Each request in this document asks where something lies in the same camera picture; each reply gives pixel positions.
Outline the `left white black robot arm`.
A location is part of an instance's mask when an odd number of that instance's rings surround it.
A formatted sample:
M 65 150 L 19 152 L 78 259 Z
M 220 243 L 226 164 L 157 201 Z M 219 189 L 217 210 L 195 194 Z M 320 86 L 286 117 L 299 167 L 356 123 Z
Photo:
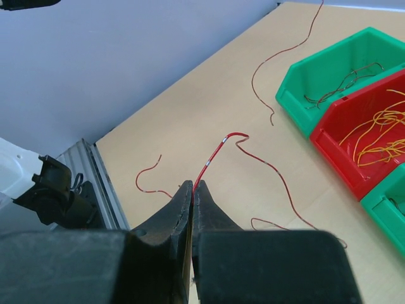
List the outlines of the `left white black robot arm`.
M 33 211 L 44 225 L 102 229 L 96 192 L 82 172 L 76 175 L 49 155 L 1 139 L 1 194 Z

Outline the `red plastic bin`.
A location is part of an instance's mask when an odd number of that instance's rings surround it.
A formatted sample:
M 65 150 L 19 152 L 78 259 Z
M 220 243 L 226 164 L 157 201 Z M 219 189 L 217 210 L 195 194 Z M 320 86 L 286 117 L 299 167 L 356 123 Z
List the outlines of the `red plastic bin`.
M 404 163 L 404 70 L 333 102 L 309 138 L 363 199 Z

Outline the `green plastic bin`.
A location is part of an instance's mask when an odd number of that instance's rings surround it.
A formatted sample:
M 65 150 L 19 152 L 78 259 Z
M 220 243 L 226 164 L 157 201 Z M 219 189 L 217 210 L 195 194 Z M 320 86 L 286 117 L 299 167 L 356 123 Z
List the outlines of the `green plastic bin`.
M 404 257 L 404 164 L 378 183 L 361 206 Z
M 329 106 L 392 73 L 404 63 L 404 42 L 365 28 L 290 66 L 276 100 L 309 137 Z

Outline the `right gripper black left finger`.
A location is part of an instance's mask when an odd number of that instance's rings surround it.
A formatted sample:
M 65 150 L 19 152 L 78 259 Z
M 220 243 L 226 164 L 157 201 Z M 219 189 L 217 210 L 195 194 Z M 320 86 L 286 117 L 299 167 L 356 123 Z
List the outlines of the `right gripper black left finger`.
M 192 182 L 131 231 L 1 235 L 2 303 L 187 303 Z

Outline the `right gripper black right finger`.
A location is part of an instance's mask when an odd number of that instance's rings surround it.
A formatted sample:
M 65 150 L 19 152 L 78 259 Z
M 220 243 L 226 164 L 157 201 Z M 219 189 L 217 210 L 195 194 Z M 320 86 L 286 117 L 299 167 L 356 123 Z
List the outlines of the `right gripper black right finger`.
M 201 303 L 361 303 L 346 251 L 327 231 L 240 228 L 204 181 L 194 191 L 192 265 Z

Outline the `far green plastic bin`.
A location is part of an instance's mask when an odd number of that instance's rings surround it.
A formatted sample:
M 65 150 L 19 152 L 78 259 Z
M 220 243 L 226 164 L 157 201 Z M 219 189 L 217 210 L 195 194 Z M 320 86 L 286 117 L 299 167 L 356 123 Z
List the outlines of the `far green plastic bin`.
M 361 206 L 404 257 L 404 164 L 378 183 Z

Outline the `aluminium frame rail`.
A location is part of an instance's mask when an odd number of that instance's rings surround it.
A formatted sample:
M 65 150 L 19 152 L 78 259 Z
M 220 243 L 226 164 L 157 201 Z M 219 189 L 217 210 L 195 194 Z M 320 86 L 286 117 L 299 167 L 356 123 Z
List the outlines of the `aluminium frame rail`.
M 95 144 L 89 144 L 81 139 L 56 159 L 71 170 L 72 176 L 82 173 L 84 179 L 92 183 L 106 228 L 130 230 L 130 225 Z

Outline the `near green plastic bin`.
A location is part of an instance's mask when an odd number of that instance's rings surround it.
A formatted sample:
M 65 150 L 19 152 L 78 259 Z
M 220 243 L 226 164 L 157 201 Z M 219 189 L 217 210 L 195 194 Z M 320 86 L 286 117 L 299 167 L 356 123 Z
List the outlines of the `near green plastic bin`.
M 365 28 L 290 66 L 276 100 L 309 137 L 329 106 L 392 73 L 404 63 L 404 42 Z

